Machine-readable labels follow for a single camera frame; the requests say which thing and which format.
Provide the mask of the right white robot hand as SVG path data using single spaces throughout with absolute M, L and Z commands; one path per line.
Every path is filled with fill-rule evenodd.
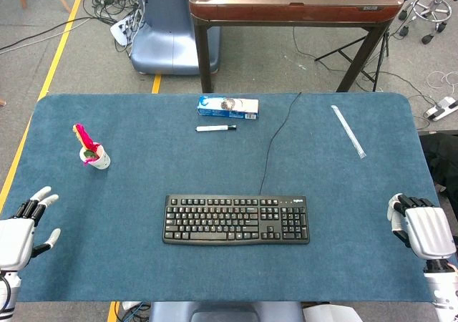
M 441 207 L 426 198 L 397 193 L 387 213 L 392 233 L 423 260 L 446 260 L 456 253 L 449 222 Z

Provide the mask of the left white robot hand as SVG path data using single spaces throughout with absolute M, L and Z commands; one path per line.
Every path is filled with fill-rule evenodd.
M 15 214 L 1 220 L 1 272 L 18 272 L 31 258 L 52 249 L 61 234 L 55 228 L 42 244 L 34 244 L 36 228 L 47 208 L 58 201 L 58 194 L 51 195 L 52 188 L 45 186 L 22 203 Z

